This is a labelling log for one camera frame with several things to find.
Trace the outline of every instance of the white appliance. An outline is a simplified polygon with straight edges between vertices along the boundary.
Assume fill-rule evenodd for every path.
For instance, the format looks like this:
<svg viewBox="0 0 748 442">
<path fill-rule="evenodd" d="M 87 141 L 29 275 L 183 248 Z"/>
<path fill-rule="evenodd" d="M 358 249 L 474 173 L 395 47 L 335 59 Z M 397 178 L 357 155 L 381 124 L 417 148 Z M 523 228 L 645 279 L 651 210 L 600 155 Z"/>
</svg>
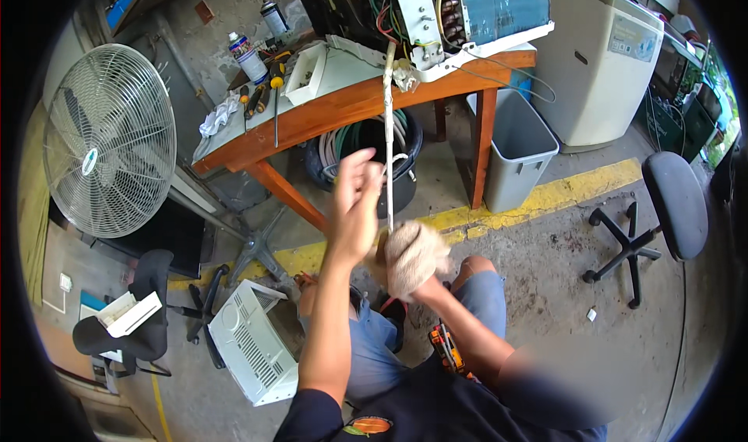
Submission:
<svg viewBox="0 0 748 442">
<path fill-rule="evenodd" d="M 208 325 L 221 358 L 253 406 L 296 394 L 298 363 L 266 316 L 285 298 L 244 279 Z"/>
<path fill-rule="evenodd" d="M 626 132 L 649 85 L 663 22 L 631 0 L 550 0 L 556 23 L 533 41 L 536 75 L 556 90 L 533 104 L 561 152 L 602 148 Z"/>
</svg>

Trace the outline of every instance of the black t-shirt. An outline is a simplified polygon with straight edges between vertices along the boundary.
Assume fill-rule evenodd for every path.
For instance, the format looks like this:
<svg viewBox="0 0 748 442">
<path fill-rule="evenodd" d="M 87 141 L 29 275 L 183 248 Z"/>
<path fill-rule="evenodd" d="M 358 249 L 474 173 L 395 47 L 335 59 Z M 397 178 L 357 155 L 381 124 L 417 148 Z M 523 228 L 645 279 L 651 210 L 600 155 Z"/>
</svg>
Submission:
<svg viewBox="0 0 748 442">
<path fill-rule="evenodd" d="M 327 393 L 302 390 L 296 393 L 288 415 L 275 436 L 276 442 L 312 442 L 318 440 L 495 440 L 495 441 L 575 441 L 605 440 L 607 426 L 584 430 L 562 431 L 538 426 L 531 420 L 572 418 L 579 406 L 563 404 L 564 397 L 549 387 L 547 392 L 532 381 L 508 386 L 496 394 L 485 386 L 452 375 L 425 362 L 393 390 L 385 393 L 357 412 L 343 424 L 340 407 Z M 522 401 L 522 388 L 527 388 L 528 401 Z M 506 407 L 556 414 L 524 414 Z"/>
</svg>

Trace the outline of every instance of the chair seat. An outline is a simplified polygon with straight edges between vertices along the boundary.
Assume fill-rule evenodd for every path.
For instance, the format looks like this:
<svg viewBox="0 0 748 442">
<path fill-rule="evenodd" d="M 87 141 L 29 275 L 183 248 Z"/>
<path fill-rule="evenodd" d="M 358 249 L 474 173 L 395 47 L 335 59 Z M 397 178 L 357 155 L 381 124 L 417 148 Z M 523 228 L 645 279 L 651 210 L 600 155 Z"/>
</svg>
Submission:
<svg viewBox="0 0 748 442">
<path fill-rule="evenodd" d="M 665 235 L 677 260 L 697 256 L 706 243 L 709 220 L 701 185 L 686 160 L 673 152 L 649 156 L 642 175 Z"/>
</svg>

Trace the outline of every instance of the cloth rag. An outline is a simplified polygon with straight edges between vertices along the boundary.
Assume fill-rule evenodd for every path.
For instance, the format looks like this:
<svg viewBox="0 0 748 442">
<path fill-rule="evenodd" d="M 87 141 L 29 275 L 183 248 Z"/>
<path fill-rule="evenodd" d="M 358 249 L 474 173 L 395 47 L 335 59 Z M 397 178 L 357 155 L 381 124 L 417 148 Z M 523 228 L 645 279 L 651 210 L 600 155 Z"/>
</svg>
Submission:
<svg viewBox="0 0 748 442">
<path fill-rule="evenodd" d="M 238 93 L 231 92 L 229 97 L 220 103 L 213 112 L 205 117 L 205 122 L 200 124 L 200 134 L 203 138 L 208 138 L 211 135 L 215 135 L 219 131 L 219 127 L 223 126 L 228 122 L 229 115 L 232 112 L 236 112 L 238 109 L 238 100 L 240 96 Z"/>
<path fill-rule="evenodd" d="M 438 231 L 417 221 L 398 223 L 379 237 L 365 266 L 391 297 L 412 302 L 411 294 L 434 273 L 450 271 L 450 247 Z"/>
</svg>

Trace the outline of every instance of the blue jeans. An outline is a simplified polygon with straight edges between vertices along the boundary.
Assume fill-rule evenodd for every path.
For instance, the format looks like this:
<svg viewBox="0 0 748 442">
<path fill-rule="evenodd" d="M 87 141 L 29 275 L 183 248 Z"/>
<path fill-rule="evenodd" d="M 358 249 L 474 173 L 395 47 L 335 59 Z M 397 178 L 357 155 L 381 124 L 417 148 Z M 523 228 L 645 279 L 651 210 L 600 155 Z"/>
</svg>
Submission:
<svg viewBox="0 0 748 442">
<path fill-rule="evenodd" d="M 495 271 L 480 271 L 471 275 L 455 293 L 458 301 L 500 338 L 506 334 L 504 280 Z M 299 321 L 306 331 L 309 317 L 301 317 Z M 349 325 L 351 376 L 346 398 L 360 408 L 397 386 L 412 370 L 391 351 L 397 329 L 380 313 L 371 310 L 368 300 L 361 301 L 358 321 L 350 319 Z"/>
</svg>

